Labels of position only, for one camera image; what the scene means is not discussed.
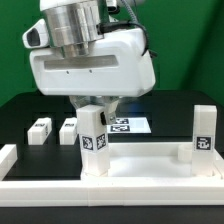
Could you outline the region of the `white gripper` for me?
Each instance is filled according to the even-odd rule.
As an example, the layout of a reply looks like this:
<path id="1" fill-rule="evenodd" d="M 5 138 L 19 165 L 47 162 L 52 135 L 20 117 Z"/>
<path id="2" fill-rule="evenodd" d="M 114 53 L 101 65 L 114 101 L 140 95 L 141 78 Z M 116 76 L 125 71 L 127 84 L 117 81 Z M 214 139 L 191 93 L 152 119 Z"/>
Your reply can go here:
<path id="1" fill-rule="evenodd" d="M 87 105 L 85 96 L 112 96 L 102 98 L 103 125 L 116 121 L 119 98 L 114 96 L 138 97 L 151 91 L 156 82 L 139 28 L 106 33 L 81 57 L 65 58 L 59 48 L 51 47 L 44 20 L 28 29 L 22 40 L 31 50 L 32 73 L 43 94 L 70 96 L 75 109 Z"/>

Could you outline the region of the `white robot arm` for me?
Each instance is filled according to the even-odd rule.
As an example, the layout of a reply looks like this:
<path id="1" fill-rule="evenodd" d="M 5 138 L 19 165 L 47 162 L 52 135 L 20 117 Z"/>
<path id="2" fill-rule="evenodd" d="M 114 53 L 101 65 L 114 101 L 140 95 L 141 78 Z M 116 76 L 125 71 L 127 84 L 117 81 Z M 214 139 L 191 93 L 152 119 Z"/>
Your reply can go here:
<path id="1" fill-rule="evenodd" d="M 38 89 L 68 96 L 74 107 L 104 108 L 115 122 L 123 97 L 139 97 L 155 85 L 147 31 L 136 17 L 117 21 L 111 10 L 126 0 L 40 0 L 43 18 L 22 36 Z"/>

